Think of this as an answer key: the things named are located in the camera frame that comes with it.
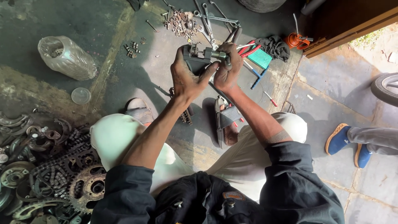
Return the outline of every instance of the hand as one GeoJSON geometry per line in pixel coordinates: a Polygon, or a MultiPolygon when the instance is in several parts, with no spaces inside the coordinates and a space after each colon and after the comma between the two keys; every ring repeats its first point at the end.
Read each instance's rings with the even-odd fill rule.
{"type": "Polygon", "coordinates": [[[184,103],[189,105],[206,88],[210,77],[216,72],[220,63],[216,61],[210,64],[201,75],[195,76],[184,61],[183,48],[184,46],[178,48],[176,59],[170,70],[173,77],[174,98],[181,98],[184,103]]]}
{"type": "Polygon", "coordinates": [[[227,66],[224,61],[221,63],[216,75],[214,76],[214,86],[223,91],[228,92],[237,86],[237,80],[240,68],[243,66],[243,58],[238,54],[234,43],[224,42],[217,51],[223,51],[231,57],[231,65],[227,66]]]}

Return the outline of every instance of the jacket button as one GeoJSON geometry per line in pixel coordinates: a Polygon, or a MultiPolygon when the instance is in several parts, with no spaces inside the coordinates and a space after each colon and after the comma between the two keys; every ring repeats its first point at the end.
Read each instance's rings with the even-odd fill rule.
{"type": "Polygon", "coordinates": [[[177,208],[181,208],[181,204],[182,204],[182,201],[179,201],[179,202],[175,203],[174,205],[177,206],[177,208]]]}
{"type": "Polygon", "coordinates": [[[227,205],[229,205],[231,208],[234,207],[235,202],[234,201],[228,201],[227,205]]]}

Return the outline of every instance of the grass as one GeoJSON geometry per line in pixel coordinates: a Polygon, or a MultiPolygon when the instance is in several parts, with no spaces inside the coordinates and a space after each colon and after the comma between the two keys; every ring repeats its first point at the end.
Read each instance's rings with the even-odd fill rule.
{"type": "Polygon", "coordinates": [[[381,36],[385,28],[381,28],[369,34],[363,35],[353,41],[348,42],[352,47],[370,47],[372,50],[376,46],[376,40],[381,36]]]}

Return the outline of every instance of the jacket patch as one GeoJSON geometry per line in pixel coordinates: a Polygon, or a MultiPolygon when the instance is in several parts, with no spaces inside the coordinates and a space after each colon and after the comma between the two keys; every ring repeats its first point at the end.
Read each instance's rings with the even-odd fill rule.
{"type": "Polygon", "coordinates": [[[238,191],[228,191],[228,192],[224,192],[224,193],[222,194],[222,196],[223,196],[225,199],[227,199],[227,198],[234,198],[234,199],[237,199],[237,200],[246,200],[245,196],[244,196],[241,192],[238,192],[238,191]]]}

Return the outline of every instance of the blue shoe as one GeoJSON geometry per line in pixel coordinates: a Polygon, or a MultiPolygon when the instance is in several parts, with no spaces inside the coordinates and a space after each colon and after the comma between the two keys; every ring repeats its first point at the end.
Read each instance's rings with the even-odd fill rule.
{"type": "Polygon", "coordinates": [[[366,144],[358,143],[358,149],[355,153],[354,163],[359,168],[364,168],[371,158],[372,152],[369,152],[366,144]]]}
{"type": "Polygon", "coordinates": [[[347,132],[350,128],[351,126],[348,126],[348,124],[345,123],[341,123],[337,126],[336,130],[334,130],[333,134],[331,134],[326,141],[325,151],[327,154],[336,154],[344,146],[350,143],[347,137],[347,132]]]}

